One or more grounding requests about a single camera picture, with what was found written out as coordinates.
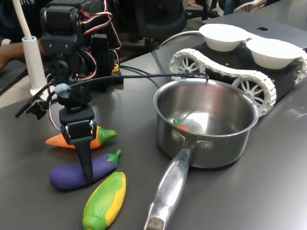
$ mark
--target pot rim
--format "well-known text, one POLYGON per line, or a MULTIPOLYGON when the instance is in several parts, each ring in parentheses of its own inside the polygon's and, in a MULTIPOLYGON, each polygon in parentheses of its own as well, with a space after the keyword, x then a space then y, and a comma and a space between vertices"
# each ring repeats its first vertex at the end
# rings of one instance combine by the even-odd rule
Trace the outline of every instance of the pot rim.
POLYGON ((188 133, 188 134, 192 134, 192 135, 197 135, 197 136, 201 136, 201 137, 212 137, 212 138, 216 138, 216 137, 231 137, 231 136, 236 136, 239 135, 241 133, 244 133, 246 131, 249 131, 251 128, 254 127, 254 125, 258 122, 259 119, 259 112, 258 112, 258 107, 256 106, 255 102, 253 102, 250 97, 242 90, 224 83, 222 81, 217 81, 217 80, 211 80, 211 79, 201 79, 201 78, 189 78, 189 79, 182 79, 182 80, 176 80, 176 81, 171 81, 163 86, 161 86, 157 92, 154 94, 153 97, 153 103, 154 103, 154 107, 158 113, 158 115, 163 118, 168 124, 170 124, 172 127, 176 128, 177 130, 180 130, 184 133, 188 133), (199 134, 199 133, 195 133, 195 132, 191 132, 191 131, 186 131, 183 129, 178 128, 177 126, 175 126, 172 122, 170 122, 169 120, 167 120, 160 112, 159 108, 158 108, 158 98, 159 96, 165 92, 167 89, 169 89, 170 87, 172 87, 173 85, 178 85, 178 84, 185 84, 186 81, 192 81, 192 82, 200 82, 200 83, 209 83, 209 84, 219 84, 219 85, 223 85, 226 86, 232 90, 237 91, 239 94, 241 94, 246 101, 248 101, 248 103, 251 105, 252 109, 254 110, 254 120, 252 121, 252 123, 246 127, 245 129, 236 132, 236 133, 231 133, 231 134, 226 134, 226 135, 204 135, 204 134, 199 134))

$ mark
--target gray table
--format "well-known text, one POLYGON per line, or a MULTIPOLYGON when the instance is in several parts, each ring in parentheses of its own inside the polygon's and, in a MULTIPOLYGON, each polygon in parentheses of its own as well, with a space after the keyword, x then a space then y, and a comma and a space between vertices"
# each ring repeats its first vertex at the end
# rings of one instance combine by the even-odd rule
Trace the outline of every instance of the gray table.
MULTIPOLYGON (((147 54, 126 65, 151 73, 167 71, 172 55, 198 45, 191 38, 147 54)), ((163 85, 169 79, 154 79, 163 85)), ((217 171, 191 169, 169 230, 301 230, 307 219, 307 82, 282 99, 254 128, 240 160, 217 171)), ((118 171, 127 191, 112 230, 143 229, 150 201, 170 159, 155 144, 153 96, 147 79, 125 80, 108 93, 93 93, 97 123, 118 132, 112 144, 93 157, 123 150, 118 171)), ((83 208, 100 184, 73 192, 56 191, 49 183, 52 168, 77 162, 75 151, 47 146, 58 134, 45 116, 14 118, 23 102, 0 109, 1 229, 81 230, 83 208)), ((57 110, 53 117, 58 123, 57 110)))
POLYGON ((256 10, 253 14, 307 31, 306 9, 306 0, 281 0, 256 10))

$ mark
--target dark clothing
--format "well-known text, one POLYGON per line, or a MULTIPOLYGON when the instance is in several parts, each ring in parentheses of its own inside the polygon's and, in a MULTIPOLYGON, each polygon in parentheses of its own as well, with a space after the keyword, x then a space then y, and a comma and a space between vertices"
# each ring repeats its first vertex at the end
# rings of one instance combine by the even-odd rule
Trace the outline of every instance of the dark clothing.
POLYGON ((213 10, 216 8, 217 0, 212 0, 210 10, 213 10))
POLYGON ((265 6, 271 5, 271 4, 276 3, 278 1, 280 1, 280 0, 268 0, 267 3, 265 4, 265 6))
POLYGON ((239 5, 240 0, 226 0, 224 15, 232 14, 239 5))
MULTIPOLYGON (((30 32, 38 38, 42 36, 39 12, 48 2, 50 0, 20 0, 30 32)), ((0 0, 0 40, 21 42, 23 37, 12 0, 0 0)))

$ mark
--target orange carrot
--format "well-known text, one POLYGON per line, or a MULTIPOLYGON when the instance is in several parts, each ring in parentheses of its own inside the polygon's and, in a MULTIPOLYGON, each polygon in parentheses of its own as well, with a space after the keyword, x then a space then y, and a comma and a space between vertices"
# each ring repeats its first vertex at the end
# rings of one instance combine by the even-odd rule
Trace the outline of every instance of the orange carrot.
MULTIPOLYGON (((103 129, 97 126, 96 139, 91 141, 91 149, 100 147, 103 143, 116 137, 116 135, 117 134, 114 130, 106 130, 106 129, 103 129)), ((48 140, 46 140, 46 144, 58 146, 58 147, 75 149, 74 145, 68 145, 66 143, 66 140, 64 139, 62 134, 49 138, 48 140)))

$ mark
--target saucepan handle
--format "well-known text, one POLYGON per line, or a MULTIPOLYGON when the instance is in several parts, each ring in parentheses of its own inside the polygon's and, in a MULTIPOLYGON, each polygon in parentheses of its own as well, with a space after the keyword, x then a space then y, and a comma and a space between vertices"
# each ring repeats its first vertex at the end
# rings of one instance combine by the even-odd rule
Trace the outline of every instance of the saucepan handle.
POLYGON ((194 146, 183 147, 168 165, 149 207, 144 230, 165 230, 179 202, 194 146))

